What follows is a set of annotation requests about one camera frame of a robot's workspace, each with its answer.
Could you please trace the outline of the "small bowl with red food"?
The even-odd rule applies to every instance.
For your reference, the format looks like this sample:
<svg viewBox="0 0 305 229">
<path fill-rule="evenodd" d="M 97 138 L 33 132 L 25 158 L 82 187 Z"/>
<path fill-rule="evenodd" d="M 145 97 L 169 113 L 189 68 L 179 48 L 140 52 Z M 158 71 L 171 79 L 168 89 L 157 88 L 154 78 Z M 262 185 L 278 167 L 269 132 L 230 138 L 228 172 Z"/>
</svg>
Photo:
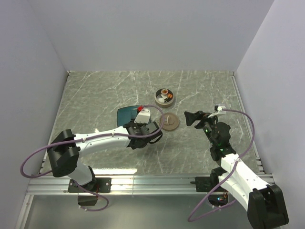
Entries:
<svg viewBox="0 0 305 229">
<path fill-rule="evenodd" d="M 168 94 L 168 89 L 162 89 L 161 90 L 161 94 L 163 94 L 163 95 L 167 95 Z"/>
</svg>

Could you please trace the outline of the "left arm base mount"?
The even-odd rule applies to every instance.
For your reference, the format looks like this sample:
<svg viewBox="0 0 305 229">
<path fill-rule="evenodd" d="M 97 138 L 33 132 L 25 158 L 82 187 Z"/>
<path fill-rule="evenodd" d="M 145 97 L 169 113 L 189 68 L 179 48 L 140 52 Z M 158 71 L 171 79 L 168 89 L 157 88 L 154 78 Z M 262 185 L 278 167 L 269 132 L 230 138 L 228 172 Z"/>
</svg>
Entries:
<svg viewBox="0 0 305 229">
<path fill-rule="evenodd" d="M 110 177 L 102 177 L 96 178 L 96 182 L 92 187 L 89 187 L 88 184 L 82 186 L 82 188 L 94 192 L 94 193 L 110 193 L 112 185 L 112 179 Z M 77 184 L 71 179 L 68 186 L 68 193 L 77 194 L 78 195 L 78 204 L 81 207 L 93 207 L 97 204 L 98 197 L 96 195 L 92 195 L 79 188 Z"/>
</svg>

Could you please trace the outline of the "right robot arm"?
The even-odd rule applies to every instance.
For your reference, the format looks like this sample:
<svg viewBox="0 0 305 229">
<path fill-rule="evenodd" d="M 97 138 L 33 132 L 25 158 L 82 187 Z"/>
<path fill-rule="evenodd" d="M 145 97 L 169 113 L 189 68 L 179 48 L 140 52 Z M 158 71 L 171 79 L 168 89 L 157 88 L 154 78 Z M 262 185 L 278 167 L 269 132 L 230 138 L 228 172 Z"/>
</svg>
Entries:
<svg viewBox="0 0 305 229">
<path fill-rule="evenodd" d="M 228 191 L 244 207 L 254 229 L 275 229 L 288 224 L 281 188 L 261 179 L 242 161 L 244 154 L 238 155 L 233 150 L 229 142 L 230 126 L 218 121 L 218 116 L 226 112 L 225 106 L 217 105 L 214 113 L 184 113 L 187 126 L 198 121 L 195 128 L 205 132 L 212 145 L 212 159 L 219 165 L 211 172 L 208 194 L 222 189 Z"/>
</svg>

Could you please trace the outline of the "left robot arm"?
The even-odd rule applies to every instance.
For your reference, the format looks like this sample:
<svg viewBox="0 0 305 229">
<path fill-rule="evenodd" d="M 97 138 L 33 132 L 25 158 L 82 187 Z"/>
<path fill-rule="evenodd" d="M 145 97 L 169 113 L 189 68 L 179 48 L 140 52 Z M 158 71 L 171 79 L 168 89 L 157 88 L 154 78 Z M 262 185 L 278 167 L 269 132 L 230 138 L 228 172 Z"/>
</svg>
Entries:
<svg viewBox="0 0 305 229">
<path fill-rule="evenodd" d="M 47 150 L 52 175 L 68 176 L 84 191 L 90 192 L 96 187 L 96 179 L 92 168 L 81 162 L 83 156 L 112 148 L 144 148 L 158 142 L 162 136 L 156 122 L 129 122 L 109 131 L 91 134 L 73 134 L 71 129 L 61 131 Z"/>
</svg>

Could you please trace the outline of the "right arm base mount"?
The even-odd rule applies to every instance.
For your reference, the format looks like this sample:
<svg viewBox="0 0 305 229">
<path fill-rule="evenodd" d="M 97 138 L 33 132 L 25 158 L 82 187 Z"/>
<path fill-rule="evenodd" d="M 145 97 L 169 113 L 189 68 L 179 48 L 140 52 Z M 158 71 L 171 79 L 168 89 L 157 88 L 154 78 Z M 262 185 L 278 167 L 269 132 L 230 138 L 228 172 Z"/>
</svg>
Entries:
<svg viewBox="0 0 305 229">
<path fill-rule="evenodd" d="M 208 193 L 215 186 L 211 177 L 195 177 L 190 183 L 195 185 L 196 192 Z M 212 207 L 222 207 L 229 202 L 228 192 L 219 187 L 208 197 L 208 202 Z"/>
</svg>

